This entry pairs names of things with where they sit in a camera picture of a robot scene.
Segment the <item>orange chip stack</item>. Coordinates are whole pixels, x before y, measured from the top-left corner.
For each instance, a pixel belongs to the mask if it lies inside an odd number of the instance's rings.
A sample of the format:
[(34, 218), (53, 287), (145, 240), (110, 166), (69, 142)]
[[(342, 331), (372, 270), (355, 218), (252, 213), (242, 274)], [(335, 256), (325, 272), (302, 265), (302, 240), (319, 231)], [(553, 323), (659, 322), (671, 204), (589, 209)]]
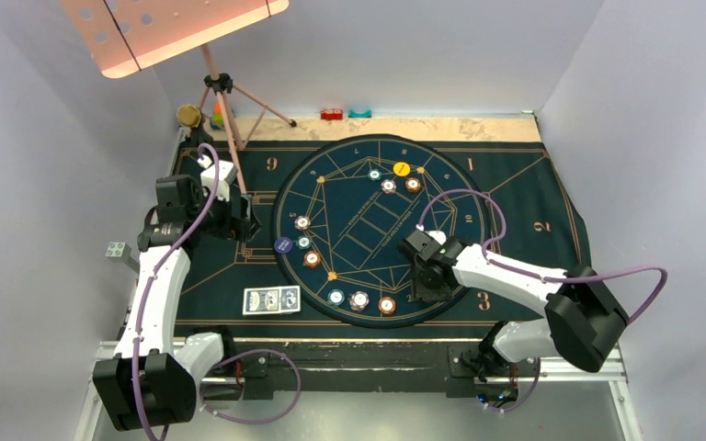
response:
[(383, 315), (392, 315), (396, 311), (396, 302), (391, 297), (382, 297), (378, 301), (378, 309)]

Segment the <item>green blue poker chip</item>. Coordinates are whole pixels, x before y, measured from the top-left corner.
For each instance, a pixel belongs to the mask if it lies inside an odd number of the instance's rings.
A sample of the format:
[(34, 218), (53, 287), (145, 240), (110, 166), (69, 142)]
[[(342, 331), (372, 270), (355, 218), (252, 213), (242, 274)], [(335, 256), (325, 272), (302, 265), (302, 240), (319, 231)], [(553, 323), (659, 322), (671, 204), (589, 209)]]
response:
[(382, 179), (381, 171), (378, 169), (370, 169), (368, 172), (368, 179), (373, 182), (379, 182)]
[(296, 240), (297, 246), (302, 249), (302, 250), (307, 250), (310, 249), (313, 246), (313, 241), (312, 239), (307, 236), (307, 235), (301, 235), (297, 240)]

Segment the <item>orange poker chip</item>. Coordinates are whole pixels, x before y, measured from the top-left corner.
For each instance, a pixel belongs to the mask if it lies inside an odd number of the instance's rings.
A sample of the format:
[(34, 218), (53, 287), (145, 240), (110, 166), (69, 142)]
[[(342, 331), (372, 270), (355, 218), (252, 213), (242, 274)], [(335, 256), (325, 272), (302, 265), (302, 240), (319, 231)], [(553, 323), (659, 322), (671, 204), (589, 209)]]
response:
[(303, 257), (303, 265), (309, 268), (316, 268), (322, 264), (322, 257), (316, 251), (308, 251)]
[(417, 193), (422, 189), (422, 182), (416, 177), (408, 177), (404, 182), (404, 188), (409, 193)]

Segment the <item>blue playing card deck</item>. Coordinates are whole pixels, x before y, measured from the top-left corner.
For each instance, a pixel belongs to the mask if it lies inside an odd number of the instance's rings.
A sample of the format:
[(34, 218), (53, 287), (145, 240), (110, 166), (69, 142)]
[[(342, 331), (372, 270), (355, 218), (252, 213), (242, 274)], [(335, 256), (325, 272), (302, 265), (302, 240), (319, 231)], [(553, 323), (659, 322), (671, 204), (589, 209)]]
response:
[(291, 314), (302, 308), (302, 292), (299, 286), (277, 286), (246, 288), (244, 290), (244, 316)]

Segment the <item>green blue chip stack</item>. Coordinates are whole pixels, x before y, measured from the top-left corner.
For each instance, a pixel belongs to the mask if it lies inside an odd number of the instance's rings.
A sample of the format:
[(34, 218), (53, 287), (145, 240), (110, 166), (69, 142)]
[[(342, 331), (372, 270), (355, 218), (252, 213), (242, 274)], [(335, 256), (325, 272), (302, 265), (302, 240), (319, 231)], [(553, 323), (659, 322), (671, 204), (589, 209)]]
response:
[(327, 292), (326, 301), (332, 307), (339, 307), (345, 301), (346, 295), (343, 290), (334, 288)]

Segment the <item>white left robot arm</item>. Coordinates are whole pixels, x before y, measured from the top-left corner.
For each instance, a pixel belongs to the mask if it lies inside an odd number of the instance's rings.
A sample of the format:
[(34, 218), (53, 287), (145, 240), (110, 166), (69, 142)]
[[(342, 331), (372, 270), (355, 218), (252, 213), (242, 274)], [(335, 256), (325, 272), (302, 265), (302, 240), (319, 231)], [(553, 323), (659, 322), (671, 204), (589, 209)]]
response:
[(203, 236), (247, 242), (260, 228), (235, 175), (171, 175), (157, 179), (155, 193), (137, 241), (140, 275), (131, 315), (113, 356), (97, 361), (92, 373), (120, 432), (190, 421), (203, 377), (234, 370), (237, 351), (222, 327), (203, 328), (174, 348), (178, 305)]

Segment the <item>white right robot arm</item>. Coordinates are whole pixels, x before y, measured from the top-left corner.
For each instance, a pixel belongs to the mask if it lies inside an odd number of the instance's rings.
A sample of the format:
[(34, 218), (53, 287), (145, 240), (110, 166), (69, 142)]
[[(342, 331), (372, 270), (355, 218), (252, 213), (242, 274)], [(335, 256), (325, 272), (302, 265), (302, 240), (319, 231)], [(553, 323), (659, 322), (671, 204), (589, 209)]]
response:
[(446, 300), (458, 288), (495, 294), (538, 313), (528, 322), (498, 322), (460, 362), (480, 380), (505, 375), (527, 358), (560, 357), (585, 372), (605, 364), (629, 315), (588, 266), (566, 273), (491, 253), (443, 232), (410, 232), (397, 246), (421, 300)]

